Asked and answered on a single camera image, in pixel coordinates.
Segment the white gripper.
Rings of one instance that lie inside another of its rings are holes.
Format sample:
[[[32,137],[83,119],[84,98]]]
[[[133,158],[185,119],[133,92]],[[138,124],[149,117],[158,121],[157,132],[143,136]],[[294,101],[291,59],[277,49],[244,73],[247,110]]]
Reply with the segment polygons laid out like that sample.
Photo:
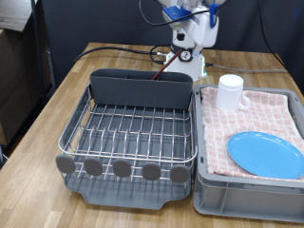
[[[198,57],[203,48],[212,47],[218,36],[219,18],[214,12],[206,11],[179,22],[177,43],[184,48],[192,48],[193,56]]]

